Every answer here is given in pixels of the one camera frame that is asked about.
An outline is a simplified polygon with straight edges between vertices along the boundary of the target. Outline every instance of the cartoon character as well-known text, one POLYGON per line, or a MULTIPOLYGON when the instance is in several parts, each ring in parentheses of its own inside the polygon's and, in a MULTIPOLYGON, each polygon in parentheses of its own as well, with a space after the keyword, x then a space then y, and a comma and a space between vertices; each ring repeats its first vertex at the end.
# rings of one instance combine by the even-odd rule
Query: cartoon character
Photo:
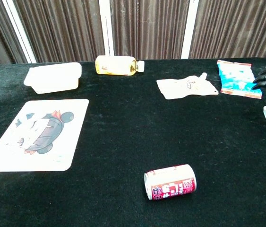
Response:
POLYGON ((39 117, 34 113, 26 115, 26 119, 18 119, 11 137, 16 141, 8 143, 11 146, 24 149, 25 154, 45 154, 53 147, 53 142, 63 130, 64 124, 72 121, 74 114, 60 111, 48 113, 39 117))

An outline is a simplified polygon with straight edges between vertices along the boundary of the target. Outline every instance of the red and white can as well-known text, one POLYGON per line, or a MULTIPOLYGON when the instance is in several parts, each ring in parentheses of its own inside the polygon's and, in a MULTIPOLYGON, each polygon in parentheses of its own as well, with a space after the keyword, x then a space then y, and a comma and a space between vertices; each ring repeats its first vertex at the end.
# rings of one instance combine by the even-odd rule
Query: red and white can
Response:
POLYGON ((197 187, 194 171, 188 164, 147 172, 144 184, 149 200, 192 193, 197 187))

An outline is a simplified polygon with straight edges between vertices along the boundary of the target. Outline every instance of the bottle cap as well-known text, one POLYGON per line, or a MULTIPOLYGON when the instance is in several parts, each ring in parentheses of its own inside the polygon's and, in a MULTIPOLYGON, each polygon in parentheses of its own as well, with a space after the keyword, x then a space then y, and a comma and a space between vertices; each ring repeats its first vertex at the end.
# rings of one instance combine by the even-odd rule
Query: bottle cap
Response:
POLYGON ((144 61, 138 61, 138 72, 144 72, 144 61))

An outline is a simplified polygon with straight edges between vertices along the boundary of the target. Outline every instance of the plastic bottle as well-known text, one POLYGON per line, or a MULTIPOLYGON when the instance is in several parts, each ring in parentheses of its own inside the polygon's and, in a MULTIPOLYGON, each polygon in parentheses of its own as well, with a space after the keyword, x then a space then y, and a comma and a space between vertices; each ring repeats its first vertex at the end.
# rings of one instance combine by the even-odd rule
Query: plastic bottle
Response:
POLYGON ((95 61, 96 72, 107 75, 132 76, 144 71, 144 61, 129 56, 99 55, 95 61))

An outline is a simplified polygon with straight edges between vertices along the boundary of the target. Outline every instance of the blue snack bag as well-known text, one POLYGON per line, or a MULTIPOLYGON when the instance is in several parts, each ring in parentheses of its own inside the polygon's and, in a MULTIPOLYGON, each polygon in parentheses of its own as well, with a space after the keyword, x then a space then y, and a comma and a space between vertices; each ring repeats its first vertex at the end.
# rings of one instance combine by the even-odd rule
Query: blue snack bag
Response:
POLYGON ((260 89, 252 90, 255 79, 251 70, 251 64, 218 60, 219 76, 222 83, 222 93, 245 96, 250 98, 262 98, 260 89))

